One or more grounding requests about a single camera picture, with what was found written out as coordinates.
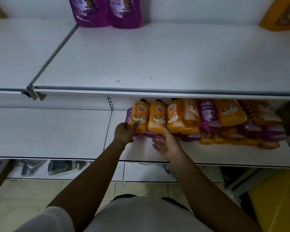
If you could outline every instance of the beige floor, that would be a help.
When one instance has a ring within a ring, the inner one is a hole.
[[[38,215],[70,181],[5,180],[0,187],[0,232],[11,232]],[[178,183],[111,182],[99,210],[115,196],[171,197],[190,209]]]

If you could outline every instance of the sleeve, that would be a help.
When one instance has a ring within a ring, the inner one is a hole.
[[[48,207],[14,232],[75,232],[68,213],[60,207]]]

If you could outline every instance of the white t-shirt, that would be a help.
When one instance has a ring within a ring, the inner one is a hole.
[[[32,231],[74,232],[74,227],[65,210],[59,207],[49,207],[15,232]],[[84,231],[213,232],[196,219],[190,211],[163,199],[151,197],[121,198],[110,202],[95,215]]]

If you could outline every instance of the white wall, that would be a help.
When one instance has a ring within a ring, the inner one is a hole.
[[[141,0],[143,20],[258,24],[274,0]],[[68,0],[0,0],[11,18],[73,18]]]

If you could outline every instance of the person's right hand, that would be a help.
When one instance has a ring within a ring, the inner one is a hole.
[[[170,132],[170,130],[163,125],[164,136],[158,136],[157,140],[153,139],[152,146],[162,155],[162,157],[171,162],[174,158],[184,153],[179,141]]]

